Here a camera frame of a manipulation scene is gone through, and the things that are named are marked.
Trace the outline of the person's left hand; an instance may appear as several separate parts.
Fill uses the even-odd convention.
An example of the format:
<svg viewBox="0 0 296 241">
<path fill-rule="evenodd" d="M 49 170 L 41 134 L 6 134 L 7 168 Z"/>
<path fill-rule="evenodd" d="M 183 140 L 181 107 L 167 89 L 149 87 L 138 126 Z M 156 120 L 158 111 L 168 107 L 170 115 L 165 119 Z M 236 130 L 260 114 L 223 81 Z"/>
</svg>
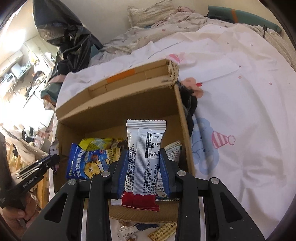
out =
<svg viewBox="0 0 296 241">
<path fill-rule="evenodd" d="M 25 210 L 10 206 L 7 206 L 1 210 L 4 220 L 12 229 L 12 231 L 18 236 L 22 236 L 25 230 L 39 215 L 36 201 L 34 201 L 29 193 L 26 194 L 25 203 Z"/>
</svg>

